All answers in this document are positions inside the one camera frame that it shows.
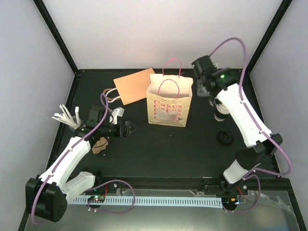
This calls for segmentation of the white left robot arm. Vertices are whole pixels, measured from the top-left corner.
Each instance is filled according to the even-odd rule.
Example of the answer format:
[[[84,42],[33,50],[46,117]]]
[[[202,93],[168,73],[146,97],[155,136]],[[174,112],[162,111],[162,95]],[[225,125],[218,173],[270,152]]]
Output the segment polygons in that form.
[[[55,162],[43,174],[30,178],[26,183],[26,210],[33,223],[36,223],[36,217],[58,222],[67,206],[80,194],[100,191],[103,188],[102,178],[83,171],[70,180],[71,173],[86,154],[99,152],[107,145],[103,138],[129,137],[134,130],[130,121],[117,120],[124,113],[121,107],[111,110],[93,106],[85,121],[79,118],[78,107],[75,108],[75,116],[71,116],[64,105],[61,108],[63,113],[55,113],[53,119],[68,125],[74,135]]]

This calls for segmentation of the cream cakes paper bag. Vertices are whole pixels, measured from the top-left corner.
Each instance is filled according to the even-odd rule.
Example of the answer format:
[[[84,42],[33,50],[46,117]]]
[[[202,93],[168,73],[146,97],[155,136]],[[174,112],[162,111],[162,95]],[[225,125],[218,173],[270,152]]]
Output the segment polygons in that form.
[[[176,75],[150,74],[146,91],[148,123],[186,127],[192,101],[193,78]]]

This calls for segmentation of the black cup lid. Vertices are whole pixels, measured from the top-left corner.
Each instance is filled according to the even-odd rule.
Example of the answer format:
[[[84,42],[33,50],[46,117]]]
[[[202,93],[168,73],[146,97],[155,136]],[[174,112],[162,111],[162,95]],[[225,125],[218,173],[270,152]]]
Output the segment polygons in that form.
[[[221,145],[228,146],[233,143],[234,138],[230,132],[222,130],[218,133],[217,140]]]

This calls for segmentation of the stack of paper cups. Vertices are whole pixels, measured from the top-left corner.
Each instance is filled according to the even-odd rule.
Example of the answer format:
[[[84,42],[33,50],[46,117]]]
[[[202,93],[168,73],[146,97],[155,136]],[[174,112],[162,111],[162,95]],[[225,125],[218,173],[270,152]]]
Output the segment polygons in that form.
[[[227,116],[230,114],[230,112],[227,109],[227,107],[218,99],[215,99],[214,103],[215,103],[215,108],[216,108],[214,118],[218,122],[223,122],[227,118]]]

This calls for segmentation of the brown pulp cup carriers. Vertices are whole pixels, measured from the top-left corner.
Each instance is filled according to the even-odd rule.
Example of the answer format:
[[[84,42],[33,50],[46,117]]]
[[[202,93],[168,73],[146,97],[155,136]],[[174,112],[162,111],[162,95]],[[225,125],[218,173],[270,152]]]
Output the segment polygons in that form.
[[[92,147],[92,152],[94,154],[99,154],[102,150],[105,150],[109,143],[109,139],[101,137]]]

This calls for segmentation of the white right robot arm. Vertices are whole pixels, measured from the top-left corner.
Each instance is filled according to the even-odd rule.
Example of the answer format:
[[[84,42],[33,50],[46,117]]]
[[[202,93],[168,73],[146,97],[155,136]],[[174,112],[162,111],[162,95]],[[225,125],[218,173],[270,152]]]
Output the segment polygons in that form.
[[[192,68],[201,91],[216,107],[215,119],[224,120],[230,115],[246,145],[235,153],[235,160],[218,180],[220,191],[229,194],[252,169],[271,159],[283,139],[280,134],[273,134],[259,118],[239,85],[239,73],[231,68],[216,68],[208,55],[193,61]]]

